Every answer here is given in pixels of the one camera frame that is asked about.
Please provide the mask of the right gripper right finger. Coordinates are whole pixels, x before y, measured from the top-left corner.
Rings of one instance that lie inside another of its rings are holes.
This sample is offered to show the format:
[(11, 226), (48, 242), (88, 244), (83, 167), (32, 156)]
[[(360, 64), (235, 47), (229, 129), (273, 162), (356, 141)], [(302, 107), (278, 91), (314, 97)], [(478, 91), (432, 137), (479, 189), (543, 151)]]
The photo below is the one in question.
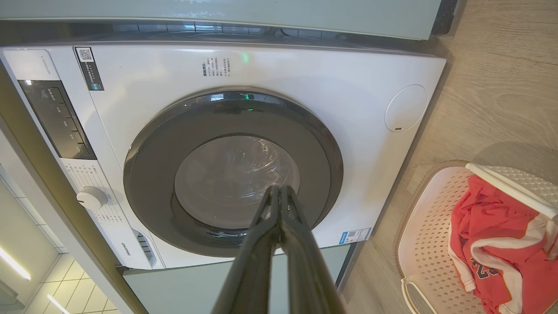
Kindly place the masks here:
[(346, 314), (327, 265), (290, 186), (279, 189), (281, 248), (288, 260), (290, 314)]

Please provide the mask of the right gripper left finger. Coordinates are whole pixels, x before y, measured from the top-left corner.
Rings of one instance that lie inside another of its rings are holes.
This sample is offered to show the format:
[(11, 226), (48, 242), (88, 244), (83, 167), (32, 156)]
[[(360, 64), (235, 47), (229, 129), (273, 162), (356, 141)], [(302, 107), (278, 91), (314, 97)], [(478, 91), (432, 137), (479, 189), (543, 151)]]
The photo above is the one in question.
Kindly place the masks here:
[(279, 238), (279, 186), (265, 191), (211, 314), (267, 314)]

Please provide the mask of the white perforated laundry basket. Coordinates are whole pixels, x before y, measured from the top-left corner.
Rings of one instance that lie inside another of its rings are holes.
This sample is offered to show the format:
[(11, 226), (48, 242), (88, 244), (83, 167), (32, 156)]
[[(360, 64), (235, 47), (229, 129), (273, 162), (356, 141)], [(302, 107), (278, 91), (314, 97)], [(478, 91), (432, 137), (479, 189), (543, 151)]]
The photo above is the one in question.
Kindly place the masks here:
[(415, 290), (431, 314), (487, 314), (467, 292), (448, 253), (452, 210), (477, 175), (558, 225), (558, 183), (512, 167), (449, 163), (425, 181), (399, 230), (397, 266), (403, 298), (412, 314), (426, 314), (413, 302)]

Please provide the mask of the blue energy label sticker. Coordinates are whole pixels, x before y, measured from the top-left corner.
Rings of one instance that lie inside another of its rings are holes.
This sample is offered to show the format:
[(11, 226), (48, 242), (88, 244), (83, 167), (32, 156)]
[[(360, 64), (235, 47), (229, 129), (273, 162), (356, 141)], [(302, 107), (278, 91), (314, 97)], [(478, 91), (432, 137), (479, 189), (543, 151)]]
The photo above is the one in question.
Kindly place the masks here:
[(345, 231), (341, 235), (339, 245), (353, 244), (355, 242), (366, 241), (371, 235), (371, 227), (360, 230)]

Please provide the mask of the pale green cabinet door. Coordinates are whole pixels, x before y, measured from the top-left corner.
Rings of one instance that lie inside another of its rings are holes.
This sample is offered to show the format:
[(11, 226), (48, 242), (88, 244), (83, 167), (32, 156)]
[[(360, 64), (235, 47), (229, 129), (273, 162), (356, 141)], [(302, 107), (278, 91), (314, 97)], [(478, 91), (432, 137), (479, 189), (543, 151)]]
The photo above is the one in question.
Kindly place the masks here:
[(427, 40), (459, 0), (0, 0), (0, 20), (246, 24)]
[[(124, 280), (148, 314), (211, 314), (232, 262), (169, 270), (126, 270)], [(289, 314), (287, 257), (275, 255), (269, 314)]]

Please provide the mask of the round dark glass washer door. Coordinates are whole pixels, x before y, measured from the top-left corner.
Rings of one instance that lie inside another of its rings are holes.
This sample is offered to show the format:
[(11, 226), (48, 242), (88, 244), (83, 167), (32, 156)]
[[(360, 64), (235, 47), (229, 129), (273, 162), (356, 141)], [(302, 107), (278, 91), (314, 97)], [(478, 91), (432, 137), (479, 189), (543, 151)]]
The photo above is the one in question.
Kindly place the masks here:
[(315, 228), (343, 174), (336, 139), (311, 111), (231, 90), (182, 99), (155, 116), (128, 151), (123, 181), (132, 211), (163, 242), (233, 258), (269, 186), (291, 186)]

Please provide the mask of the white front-load washing machine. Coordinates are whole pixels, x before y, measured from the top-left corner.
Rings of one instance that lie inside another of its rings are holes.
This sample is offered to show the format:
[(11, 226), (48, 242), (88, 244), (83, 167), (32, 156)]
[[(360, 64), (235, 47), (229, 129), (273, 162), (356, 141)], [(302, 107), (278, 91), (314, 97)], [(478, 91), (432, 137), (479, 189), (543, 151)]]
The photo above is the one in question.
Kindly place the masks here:
[(120, 265), (228, 262), (290, 186), (319, 248), (365, 241), (444, 58), (378, 48), (98, 41), (1, 47)]

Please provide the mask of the white washer dial knob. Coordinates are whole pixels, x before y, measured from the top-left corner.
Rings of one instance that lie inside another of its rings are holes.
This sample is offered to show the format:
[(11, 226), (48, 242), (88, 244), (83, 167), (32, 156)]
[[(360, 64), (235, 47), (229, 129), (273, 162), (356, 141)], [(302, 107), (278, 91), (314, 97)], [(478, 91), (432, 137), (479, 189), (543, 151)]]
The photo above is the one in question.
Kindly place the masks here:
[(97, 211), (108, 203), (107, 195), (93, 186), (85, 186), (76, 195), (76, 200), (86, 209)]

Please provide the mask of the round white filter cover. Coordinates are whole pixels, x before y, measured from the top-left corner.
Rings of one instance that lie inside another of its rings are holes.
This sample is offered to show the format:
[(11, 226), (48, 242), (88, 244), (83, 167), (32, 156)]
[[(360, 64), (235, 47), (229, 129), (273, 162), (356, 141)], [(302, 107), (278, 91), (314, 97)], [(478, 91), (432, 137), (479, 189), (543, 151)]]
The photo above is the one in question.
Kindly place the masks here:
[(424, 115), (428, 105), (426, 89), (418, 84), (399, 91), (390, 101), (385, 112), (385, 125), (394, 133), (407, 131)]

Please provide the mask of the small printed text label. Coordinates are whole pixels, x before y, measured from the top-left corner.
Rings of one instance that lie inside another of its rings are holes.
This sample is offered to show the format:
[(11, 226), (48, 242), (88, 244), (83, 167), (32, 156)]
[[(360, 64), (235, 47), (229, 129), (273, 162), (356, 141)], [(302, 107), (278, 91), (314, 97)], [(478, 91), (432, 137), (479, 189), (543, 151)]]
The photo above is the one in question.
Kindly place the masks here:
[(207, 56), (201, 60), (201, 75), (204, 78), (231, 77), (232, 60), (224, 56)]

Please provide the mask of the red and white shirt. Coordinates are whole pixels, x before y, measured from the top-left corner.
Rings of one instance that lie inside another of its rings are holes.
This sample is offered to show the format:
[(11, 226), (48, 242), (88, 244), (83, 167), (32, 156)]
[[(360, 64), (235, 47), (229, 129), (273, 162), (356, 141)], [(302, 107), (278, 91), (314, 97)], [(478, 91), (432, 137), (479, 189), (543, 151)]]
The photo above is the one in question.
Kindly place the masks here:
[(545, 314), (558, 302), (558, 225), (477, 175), (452, 210), (448, 253), (487, 314)]

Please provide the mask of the black washer control panel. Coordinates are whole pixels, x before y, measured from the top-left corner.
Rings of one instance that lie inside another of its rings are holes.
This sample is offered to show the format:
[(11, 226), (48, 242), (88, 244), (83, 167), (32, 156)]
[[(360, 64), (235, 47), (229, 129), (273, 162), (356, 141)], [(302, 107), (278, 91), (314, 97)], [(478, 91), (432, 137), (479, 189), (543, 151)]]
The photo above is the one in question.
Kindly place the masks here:
[(60, 80), (18, 80), (18, 83), (58, 157), (96, 159)]

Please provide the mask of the black QR code sticker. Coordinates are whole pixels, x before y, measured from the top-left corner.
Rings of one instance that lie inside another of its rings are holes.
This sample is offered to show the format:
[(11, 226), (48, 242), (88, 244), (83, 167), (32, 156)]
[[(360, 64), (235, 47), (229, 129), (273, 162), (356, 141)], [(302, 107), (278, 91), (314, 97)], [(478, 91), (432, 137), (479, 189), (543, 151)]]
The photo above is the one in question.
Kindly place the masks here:
[(74, 47), (82, 75), (90, 91), (104, 91), (91, 47)]

